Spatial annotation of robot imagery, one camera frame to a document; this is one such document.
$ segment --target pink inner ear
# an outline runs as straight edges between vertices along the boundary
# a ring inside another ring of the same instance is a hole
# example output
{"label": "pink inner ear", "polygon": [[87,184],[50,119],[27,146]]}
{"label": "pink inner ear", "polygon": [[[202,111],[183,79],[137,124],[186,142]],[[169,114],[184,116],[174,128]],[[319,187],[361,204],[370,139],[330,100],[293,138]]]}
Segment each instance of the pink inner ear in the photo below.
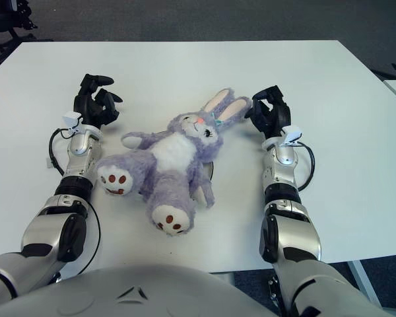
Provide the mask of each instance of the pink inner ear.
{"label": "pink inner ear", "polygon": [[204,107],[204,111],[212,112],[212,110],[216,108],[217,105],[223,101],[223,99],[227,96],[228,93],[229,93],[228,89],[223,89],[222,91],[220,91],[218,94],[214,96],[213,99],[207,102],[207,104]]}
{"label": "pink inner ear", "polygon": [[235,114],[237,114],[240,110],[246,107],[246,101],[244,99],[237,99],[229,104],[229,107],[222,112],[222,114],[217,118],[221,121],[225,121],[228,118],[231,118]]}

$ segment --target bunny eye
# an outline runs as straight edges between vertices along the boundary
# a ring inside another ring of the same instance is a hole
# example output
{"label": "bunny eye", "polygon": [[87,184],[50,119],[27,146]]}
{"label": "bunny eye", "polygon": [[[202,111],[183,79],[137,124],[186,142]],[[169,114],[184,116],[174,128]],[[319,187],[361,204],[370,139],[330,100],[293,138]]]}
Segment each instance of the bunny eye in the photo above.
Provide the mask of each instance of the bunny eye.
{"label": "bunny eye", "polygon": [[211,133],[210,130],[206,129],[206,130],[204,131],[204,136],[205,136],[205,137],[212,137],[213,134]]}

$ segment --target stuffed bunny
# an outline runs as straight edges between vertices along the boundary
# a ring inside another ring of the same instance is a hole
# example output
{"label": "stuffed bunny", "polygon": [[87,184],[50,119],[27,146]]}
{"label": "stuffed bunny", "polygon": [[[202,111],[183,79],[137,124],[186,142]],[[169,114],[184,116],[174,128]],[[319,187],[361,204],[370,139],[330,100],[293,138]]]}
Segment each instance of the stuffed bunny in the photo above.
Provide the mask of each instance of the stuffed bunny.
{"label": "stuffed bunny", "polygon": [[161,133],[130,132],[121,141],[129,152],[101,159],[98,182],[113,195],[139,192],[153,224],[171,236],[189,232],[195,216],[191,197],[207,207],[215,199],[203,163],[223,144],[219,133],[242,120],[251,103],[221,90],[198,112],[181,114]]}

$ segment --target black cable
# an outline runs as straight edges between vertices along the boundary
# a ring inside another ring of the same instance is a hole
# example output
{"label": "black cable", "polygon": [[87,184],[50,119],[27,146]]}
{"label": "black cable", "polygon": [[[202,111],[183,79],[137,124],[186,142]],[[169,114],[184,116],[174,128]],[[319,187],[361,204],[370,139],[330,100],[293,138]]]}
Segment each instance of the black cable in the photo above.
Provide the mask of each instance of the black cable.
{"label": "black cable", "polygon": [[53,164],[54,168],[59,171],[60,175],[63,176],[64,171],[61,169],[61,167],[53,153],[53,140],[54,140],[55,136],[59,133],[60,133],[60,129],[56,129],[52,133],[50,140],[48,141],[48,155],[50,156],[50,160],[51,160],[51,163]]}
{"label": "black cable", "polygon": [[81,274],[83,271],[85,271],[87,269],[87,267],[91,264],[91,262],[93,261],[93,259],[95,258],[95,255],[97,254],[98,251],[98,247],[100,246],[100,241],[101,241],[101,225],[100,225],[100,220],[98,219],[98,215],[97,212],[95,211],[94,207],[91,205],[91,203],[89,201],[87,201],[87,203],[90,205],[92,211],[94,212],[95,218],[97,219],[97,225],[98,225],[98,242],[97,242],[97,247],[95,247],[95,251],[94,254],[92,255],[91,259],[88,261],[88,263],[84,266],[83,269],[81,269],[79,271],[79,274]]}
{"label": "black cable", "polygon": [[[72,127],[72,129],[75,129],[75,128],[79,125],[79,120],[81,120],[81,118],[82,118],[82,116],[79,116],[77,124],[74,125],[74,126]],[[60,167],[59,162],[57,161],[56,157],[54,156],[54,153],[53,153],[53,140],[54,140],[55,136],[56,136],[57,134],[59,134],[59,133],[60,133],[61,137],[64,138],[64,139],[70,139],[70,138],[72,138],[72,137],[75,135],[76,132],[73,132],[72,135],[69,136],[69,137],[65,137],[65,136],[63,135],[62,131],[68,131],[68,130],[69,130],[69,129],[60,129],[60,128],[59,128],[59,129],[56,129],[56,130],[52,133],[52,135],[51,135],[51,137],[50,137],[50,140],[48,141],[48,155],[50,156],[51,163],[53,164],[54,168],[55,168],[56,170],[58,170],[59,173],[60,173],[60,175],[62,175],[62,176],[64,175],[65,172],[64,172],[63,169]]]}
{"label": "black cable", "polygon": [[311,158],[311,171],[310,171],[310,175],[308,176],[307,180],[298,187],[298,191],[302,191],[305,188],[307,188],[307,186],[310,184],[313,176],[314,176],[314,171],[315,171],[315,156],[314,156],[314,152],[311,150],[311,148],[309,146],[307,146],[305,143],[303,142],[297,142],[297,147],[305,147],[305,149],[308,151],[308,154],[310,155]]}

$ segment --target white belly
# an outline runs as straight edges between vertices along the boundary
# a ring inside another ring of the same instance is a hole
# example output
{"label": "white belly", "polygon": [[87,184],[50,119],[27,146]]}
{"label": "white belly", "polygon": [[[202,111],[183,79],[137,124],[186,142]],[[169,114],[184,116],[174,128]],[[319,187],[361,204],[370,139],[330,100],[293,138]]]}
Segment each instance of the white belly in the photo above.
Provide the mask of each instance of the white belly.
{"label": "white belly", "polygon": [[175,132],[154,144],[150,152],[157,159],[158,172],[177,170],[186,175],[197,149],[187,137]]}

